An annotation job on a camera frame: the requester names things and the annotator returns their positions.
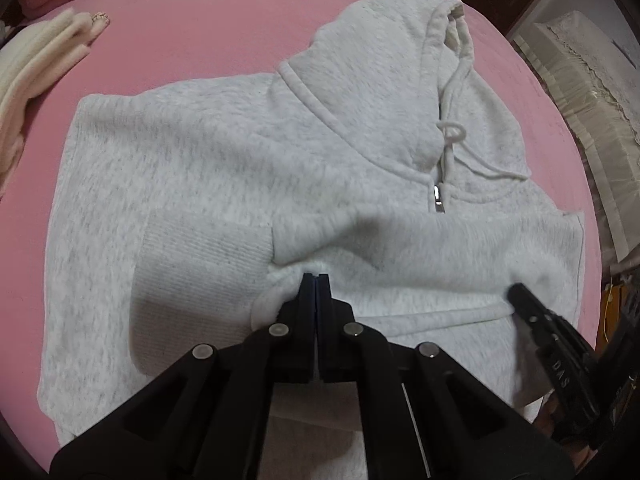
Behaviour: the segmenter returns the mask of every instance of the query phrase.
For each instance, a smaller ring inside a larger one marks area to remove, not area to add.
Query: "folded towel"
[[[21,30],[0,50],[0,196],[24,145],[20,134],[27,101],[43,93],[89,53],[109,20],[69,9]]]

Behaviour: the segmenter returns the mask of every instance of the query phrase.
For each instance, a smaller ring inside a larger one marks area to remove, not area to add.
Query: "screw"
[[[269,333],[274,337],[282,337],[289,333],[289,327],[284,323],[274,323],[269,327]]]
[[[360,335],[364,332],[364,327],[360,323],[347,323],[342,329],[346,335]]]
[[[436,343],[420,343],[418,352],[425,357],[436,357],[440,353],[440,347]]]
[[[213,348],[203,343],[197,345],[191,353],[196,359],[209,359],[213,355]]]

